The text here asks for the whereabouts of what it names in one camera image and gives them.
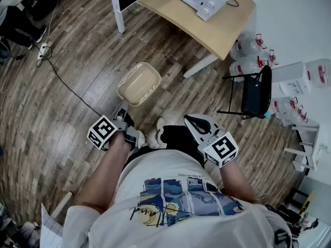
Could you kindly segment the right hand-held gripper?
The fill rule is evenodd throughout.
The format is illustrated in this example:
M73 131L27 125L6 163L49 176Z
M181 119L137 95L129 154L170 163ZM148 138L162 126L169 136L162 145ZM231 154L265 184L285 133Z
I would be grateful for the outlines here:
M196 142L204 159L218 168L224 167L238 155L238 145L230 132L219 129L216 122L205 114L188 114L184 116L184 124Z

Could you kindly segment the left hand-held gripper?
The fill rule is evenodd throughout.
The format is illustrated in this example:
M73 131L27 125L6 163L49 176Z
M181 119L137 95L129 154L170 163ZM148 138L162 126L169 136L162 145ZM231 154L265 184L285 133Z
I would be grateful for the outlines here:
M133 127L133 122L127 113L128 108L129 102L123 100L112 120L103 115L90 127L87 138L97 149L108 150L109 141L116 132L123 133L125 141L131 145L131 150L138 147L139 132Z

